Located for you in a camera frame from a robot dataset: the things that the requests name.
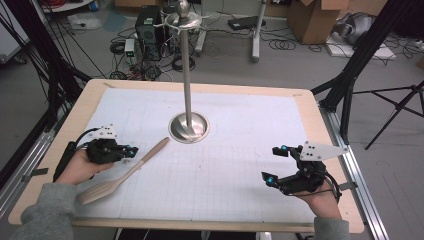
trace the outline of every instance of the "computer tower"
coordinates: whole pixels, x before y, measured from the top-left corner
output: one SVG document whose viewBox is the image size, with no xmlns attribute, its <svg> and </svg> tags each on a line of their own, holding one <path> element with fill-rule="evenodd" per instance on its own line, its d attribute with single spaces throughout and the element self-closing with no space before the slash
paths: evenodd
<svg viewBox="0 0 424 240">
<path fill-rule="evenodd" d="M 157 5 L 143 5 L 135 23 L 143 60 L 159 61 L 160 49 L 165 42 L 163 27 L 154 27 L 162 23 L 160 8 Z"/>
</svg>

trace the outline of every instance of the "wooden spatula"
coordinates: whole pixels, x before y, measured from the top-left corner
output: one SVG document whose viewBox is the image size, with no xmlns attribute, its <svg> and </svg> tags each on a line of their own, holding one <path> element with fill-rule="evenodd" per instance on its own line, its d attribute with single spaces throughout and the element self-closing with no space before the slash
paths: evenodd
<svg viewBox="0 0 424 240">
<path fill-rule="evenodd" d="M 169 138 L 162 139 L 156 146 L 154 146 L 134 167 L 132 167 L 124 176 L 112 181 L 99 183 L 81 194 L 78 195 L 78 201 L 81 204 L 87 204 L 102 197 L 113 193 L 118 186 L 129 178 L 135 171 L 137 171 L 144 163 L 158 153 L 169 142 Z"/>
</svg>

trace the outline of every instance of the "grid paper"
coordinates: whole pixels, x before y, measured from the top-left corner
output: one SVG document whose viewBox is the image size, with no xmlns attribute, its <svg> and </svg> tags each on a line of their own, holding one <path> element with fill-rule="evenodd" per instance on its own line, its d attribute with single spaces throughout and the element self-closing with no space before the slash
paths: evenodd
<svg viewBox="0 0 424 240">
<path fill-rule="evenodd" d="M 114 193 L 87 205 L 76 203 L 76 216 L 313 222 L 305 203 L 267 187 L 261 176 L 262 171 L 280 178 L 297 171 L 294 159 L 274 156 L 271 150 L 306 141 L 295 100 L 196 92 L 191 98 L 193 111 L 203 114 L 210 123 L 206 138 L 195 144 L 171 138 Z M 157 142 L 170 136 L 169 122 L 181 112 L 182 92 L 108 89 L 87 129 L 112 123 L 118 144 L 140 150 L 134 159 L 116 162 L 111 170 L 79 185 L 78 191 L 123 176 Z"/>
</svg>

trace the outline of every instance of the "hand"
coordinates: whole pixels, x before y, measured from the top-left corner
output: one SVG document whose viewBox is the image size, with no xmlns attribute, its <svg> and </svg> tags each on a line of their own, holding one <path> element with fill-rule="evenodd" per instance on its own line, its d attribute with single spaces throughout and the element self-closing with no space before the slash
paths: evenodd
<svg viewBox="0 0 424 240">
<path fill-rule="evenodd" d="M 113 163 L 96 164 L 90 162 L 85 150 L 78 150 L 72 156 L 63 173 L 56 180 L 57 183 L 78 185 L 90 179 L 94 174 L 107 170 Z"/>
<path fill-rule="evenodd" d="M 305 201 L 317 217 L 342 219 L 336 198 L 327 181 L 324 181 L 313 194 L 304 191 L 294 195 Z"/>
</svg>

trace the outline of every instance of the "metal pole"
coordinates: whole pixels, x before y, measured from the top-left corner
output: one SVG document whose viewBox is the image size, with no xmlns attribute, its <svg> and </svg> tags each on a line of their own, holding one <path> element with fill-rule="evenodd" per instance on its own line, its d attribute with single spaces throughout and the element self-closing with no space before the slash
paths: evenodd
<svg viewBox="0 0 424 240">
<path fill-rule="evenodd" d="M 183 62 L 184 74 L 184 99 L 186 107 L 186 121 L 187 126 L 192 126 L 191 119 L 191 95 L 190 95 L 190 64 L 188 56 L 188 33 L 187 30 L 181 30 L 181 61 Z"/>
</svg>

